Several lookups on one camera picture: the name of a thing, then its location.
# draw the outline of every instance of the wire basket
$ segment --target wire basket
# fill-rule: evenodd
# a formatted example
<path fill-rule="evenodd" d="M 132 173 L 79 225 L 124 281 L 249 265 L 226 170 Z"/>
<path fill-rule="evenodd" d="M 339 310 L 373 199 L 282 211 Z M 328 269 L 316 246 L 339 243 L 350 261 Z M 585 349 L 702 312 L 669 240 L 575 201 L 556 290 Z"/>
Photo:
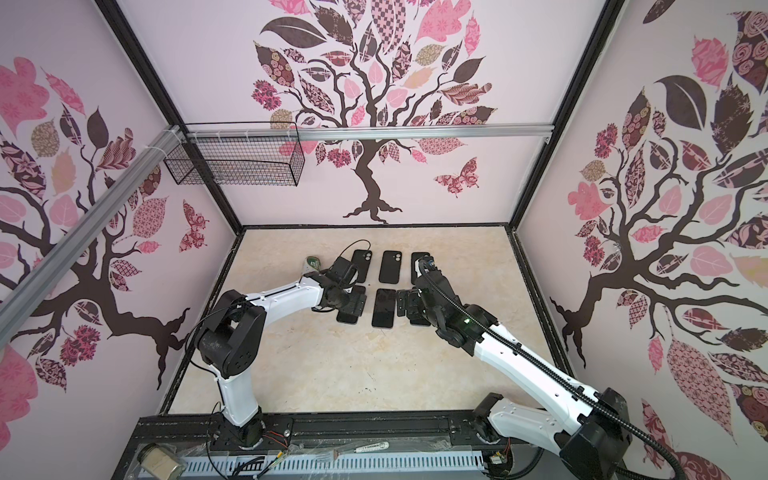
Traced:
<path fill-rule="evenodd" d="M 276 132 L 198 131 L 174 148 L 165 166 L 179 185 L 202 184 L 203 161 L 217 184 L 290 185 L 299 184 L 304 168 L 298 129 L 293 122 L 247 122 L 269 124 Z M 219 124 L 188 124 L 199 127 Z"/>

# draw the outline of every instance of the beige marble surface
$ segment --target beige marble surface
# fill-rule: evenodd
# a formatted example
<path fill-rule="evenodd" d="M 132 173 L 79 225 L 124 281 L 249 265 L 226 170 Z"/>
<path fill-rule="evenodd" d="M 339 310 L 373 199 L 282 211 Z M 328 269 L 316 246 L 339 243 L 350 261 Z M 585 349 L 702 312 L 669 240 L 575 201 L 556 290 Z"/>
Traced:
<path fill-rule="evenodd" d="M 410 288 L 411 252 L 428 251 L 464 303 L 494 314 L 515 336 L 551 361 L 503 227 L 339 228 L 249 231 L 222 291 L 254 293 L 296 280 L 304 257 L 330 266 L 359 238 L 371 241 L 368 300 L 356 325 L 336 313 L 296 312 L 263 332 L 253 363 L 253 391 L 265 412 L 473 409 L 489 392 L 538 406 L 498 370 L 441 340 L 434 328 L 395 317 L 371 327 L 378 288 Z M 351 258 L 358 244 L 345 257 Z M 403 253 L 400 283 L 379 283 L 384 250 Z M 199 353 L 194 357 L 200 362 Z M 212 375 L 190 367 L 171 413 L 208 413 L 219 399 Z"/>

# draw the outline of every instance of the wall mural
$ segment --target wall mural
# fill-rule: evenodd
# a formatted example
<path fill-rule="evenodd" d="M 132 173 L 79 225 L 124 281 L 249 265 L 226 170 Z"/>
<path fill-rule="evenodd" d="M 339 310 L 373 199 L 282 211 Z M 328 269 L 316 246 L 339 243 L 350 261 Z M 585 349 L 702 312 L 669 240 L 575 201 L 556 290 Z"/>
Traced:
<path fill-rule="evenodd" d="M 659 79 L 665 105 L 651 105 L 642 90 L 620 123 L 621 132 L 609 124 L 598 133 L 597 160 L 581 170 L 584 181 L 568 194 L 568 203 L 585 220 L 575 237 L 584 242 L 584 259 L 591 266 L 586 294 L 577 310 L 551 301 L 565 320 L 566 346 L 572 339 L 586 367 L 582 330 L 603 295 L 620 290 L 615 306 L 627 311 L 630 329 L 642 327 L 649 333 L 648 359 L 654 370 L 663 369 L 666 358 L 680 391 L 733 437 L 732 394 L 755 434 L 768 442 L 768 373 L 765 365 L 750 359 L 751 352 L 768 342 L 768 333 L 740 326 L 737 316 L 716 319 L 707 309 L 724 304 L 746 307 L 742 311 L 754 316 L 768 315 L 764 301 L 743 298 L 734 289 L 744 283 L 768 288 L 768 257 L 754 251 L 768 246 L 768 214 L 742 218 L 744 207 L 768 202 L 763 175 L 768 144 L 733 154 L 748 145 L 742 142 L 751 131 L 749 138 L 768 141 L 768 14 L 731 15 L 737 26 L 732 51 L 716 38 L 695 38 L 692 62 L 698 80 L 682 74 Z M 708 104 L 705 89 L 717 92 L 714 105 Z M 758 112 L 750 104 L 750 89 L 760 99 Z M 683 127 L 674 129 L 682 133 L 665 135 L 668 121 Z M 711 137 L 712 147 L 691 141 L 701 139 L 701 133 Z M 655 184 L 647 184 L 648 177 L 658 176 Z M 708 233 L 685 230 L 695 223 Z M 743 252 L 727 256 L 726 243 Z M 698 294 L 676 297 L 672 293 L 680 286 L 696 287 Z M 670 334 L 658 328 L 662 323 Z M 682 332 L 696 344 L 675 336 Z M 726 346 L 731 352 L 710 353 L 707 346 Z M 644 408 L 648 430 L 671 445 L 653 410 L 645 403 Z M 660 459 L 649 455 L 661 468 Z M 728 478 L 695 455 L 676 456 L 687 469 L 695 464 L 689 478 Z"/>
<path fill-rule="evenodd" d="M 273 127 L 283 127 L 280 122 L 287 121 L 300 127 L 484 124 L 495 110 L 476 105 L 492 85 L 470 84 L 484 58 L 471 58 L 481 35 L 474 15 L 468 15 L 469 0 L 458 0 L 455 5 L 452 0 L 319 0 L 310 2 L 311 8 L 304 0 L 270 2 L 295 15 L 268 22 L 254 42 L 259 63 L 272 83 L 256 81 L 252 98 L 274 111 Z M 365 25 L 361 20 L 368 4 L 372 21 Z M 403 38 L 406 23 L 419 17 L 415 38 Z M 463 32 L 462 38 L 449 41 L 449 35 L 459 32 Z M 274 41 L 273 35 L 295 48 L 266 46 Z M 413 55 L 412 42 L 420 38 L 434 42 Z M 319 45 L 328 52 L 320 58 L 305 57 L 302 50 Z M 288 101 L 296 110 L 280 108 Z M 458 138 L 424 138 L 416 143 L 393 139 L 305 141 L 302 148 L 305 153 L 314 151 L 318 164 L 326 160 L 336 168 L 354 164 L 367 198 L 345 218 L 368 212 L 372 220 L 387 223 L 379 212 L 402 209 L 382 197 L 370 162 L 376 158 L 400 162 L 403 153 L 426 162 L 425 154 L 442 155 L 464 145 Z M 290 155 L 293 145 L 284 151 Z M 477 161 L 472 158 L 459 175 L 441 175 L 434 181 L 458 197 L 465 187 L 476 186 L 476 170 Z"/>
<path fill-rule="evenodd" d="M 103 182 L 103 190 L 114 184 L 110 172 L 127 168 L 136 156 L 130 128 L 110 140 L 101 112 L 95 109 L 86 115 L 79 95 L 65 81 L 48 73 L 46 80 L 61 101 L 61 110 L 44 110 L 51 93 L 35 83 L 36 67 L 21 57 L 14 60 L 14 66 L 15 71 L 0 66 L 0 116 L 8 125 L 8 131 L 0 132 L 0 154 L 9 172 L 3 184 L 11 184 L 0 187 L 0 231 L 15 237 L 12 242 L 0 242 L 0 270 L 21 272 L 15 278 L 0 273 L 0 283 L 10 290 L 94 205 L 98 185 Z M 21 122 L 46 117 L 51 120 L 43 121 L 31 132 L 31 150 L 23 147 L 27 140 L 13 138 Z M 81 175 L 83 171 L 87 172 L 85 176 Z M 46 298 L 32 314 L 46 318 L 47 323 L 13 336 L 12 341 L 23 336 L 38 337 L 26 358 L 44 382 L 66 391 L 68 369 L 92 360 L 99 343 L 108 337 L 134 333 L 152 338 L 155 344 L 160 388 L 168 350 L 184 345 L 175 334 L 189 308 L 163 323 L 158 318 L 122 312 L 117 304 L 118 296 L 131 291 L 129 278 L 141 274 L 130 258 L 152 254 L 161 247 L 152 240 L 163 224 L 168 200 L 154 196 L 160 182 L 158 166 L 72 266 L 77 281 Z M 201 231 L 207 220 L 186 201 L 183 211 L 177 214 L 183 214 L 190 224 L 180 250 L 202 247 Z M 122 243 L 134 238 L 133 242 Z M 0 363 L 0 422 L 25 415 L 26 399 L 37 395 L 36 381 L 28 375 L 32 369 L 17 365 L 17 357 L 23 359 L 10 345 L 5 348 Z M 2 423 L 0 449 L 7 442 L 8 430 Z"/>

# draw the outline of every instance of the smartphone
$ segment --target smartphone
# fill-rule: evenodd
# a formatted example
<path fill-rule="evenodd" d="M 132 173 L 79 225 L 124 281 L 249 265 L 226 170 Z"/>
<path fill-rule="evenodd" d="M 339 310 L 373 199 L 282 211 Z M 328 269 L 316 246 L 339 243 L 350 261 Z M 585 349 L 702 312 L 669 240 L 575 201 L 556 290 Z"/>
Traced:
<path fill-rule="evenodd" d="M 364 283 L 366 281 L 372 255 L 371 250 L 355 250 L 355 253 L 352 254 L 352 263 L 357 267 L 357 280 L 355 280 L 355 283 Z"/>
<path fill-rule="evenodd" d="M 391 329 L 395 325 L 396 300 L 397 292 L 395 290 L 380 288 L 376 291 L 371 326 L 377 329 Z"/>
<path fill-rule="evenodd" d="M 352 293 L 360 293 L 361 295 L 365 295 L 366 288 L 362 285 L 355 285 L 352 287 Z M 357 323 L 358 316 L 354 316 L 351 313 L 342 313 L 338 312 L 336 314 L 336 321 L 339 323 L 348 323 L 349 325 L 354 325 Z"/>
<path fill-rule="evenodd" d="M 411 253 L 411 285 L 416 285 L 416 261 L 421 257 L 429 257 L 429 252 L 413 252 Z"/>
<path fill-rule="evenodd" d="M 386 250 L 382 255 L 382 268 L 379 271 L 379 282 L 397 284 L 400 281 L 400 264 L 402 253 Z"/>

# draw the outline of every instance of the cable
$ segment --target cable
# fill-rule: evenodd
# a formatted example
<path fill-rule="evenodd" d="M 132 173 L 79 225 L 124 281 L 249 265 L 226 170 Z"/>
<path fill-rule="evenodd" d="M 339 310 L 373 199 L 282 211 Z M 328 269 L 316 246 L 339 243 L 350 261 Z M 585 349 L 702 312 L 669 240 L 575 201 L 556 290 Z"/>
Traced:
<path fill-rule="evenodd" d="M 429 285 L 435 289 L 437 293 L 440 294 L 443 298 L 448 300 L 448 302 L 453 305 L 454 308 L 456 308 L 462 315 L 465 315 L 467 318 L 469 318 L 473 323 L 475 323 L 477 326 L 482 328 L 491 338 L 496 340 L 497 342 L 501 343 L 502 345 L 509 348 L 515 355 L 520 355 L 524 359 L 528 360 L 531 364 L 533 364 L 536 368 L 547 374 L 551 379 L 553 379 L 558 385 L 563 387 L 566 391 L 571 393 L 576 399 L 581 400 L 582 402 L 589 405 L 593 410 L 596 410 L 601 415 L 603 415 L 605 418 L 611 420 L 612 422 L 620 425 L 625 430 L 629 431 L 632 435 L 638 437 L 644 444 L 650 446 L 653 450 L 656 451 L 661 457 L 667 461 L 667 463 L 670 464 L 672 469 L 674 470 L 675 477 L 674 480 L 685 480 L 686 475 L 685 471 L 683 470 L 682 465 L 677 461 L 677 458 L 674 457 L 666 448 L 664 448 L 663 445 L 661 445 L 659 442 L 656 441 L 652 436 L 648 435 L 646 432 L 643 432 L 638 427 L 632 425 L 631 423 L 627 422 L 626 420 L 622 419 L 620 416 L 613 413 L 610 409 L 607 409 L 600 405 L 595 400 L 591 399 L 589 396 L 585 395 L 581 390 L 577 389 L 573 385 L 571 385 L 569 382 L 565 381 L 560 375 L 558 375 L 556 372 L 554 372 L 552 369 L 550 369 L 546 364 L 544 364 L 542 361 L 531 355 L 530 353 L 523 350 L 522 343 L 513 343 L 504 338 L 503 336 L 499 335 L 495 331 L 489 329 L 487 326 L 483 325 L 482 323 L 478 322 L 475 317 L 469 314 L 463 306 L 459 305 L 458 302 L 453 300 L 448 296 L 447 293 L 443 292 L 442 289 L 437 285 L 437 283 L 429 276 L 426 275 L 426 270 L 423 267 L 423 259 L 419 261 L 419 270 L 421 270 L 421 274 L 426 277 L 427 282 Z M 622 467 L 616 468 L 616 473 L 620 475 L 624 475 L 625 477 L 629 478 L 630 480 L 660 480 L 659 478 L 655 477 L 648 477 L 646 475 L 642 475 L 636 472 L 631 472 L 629 470 L 626 470 Z"/>

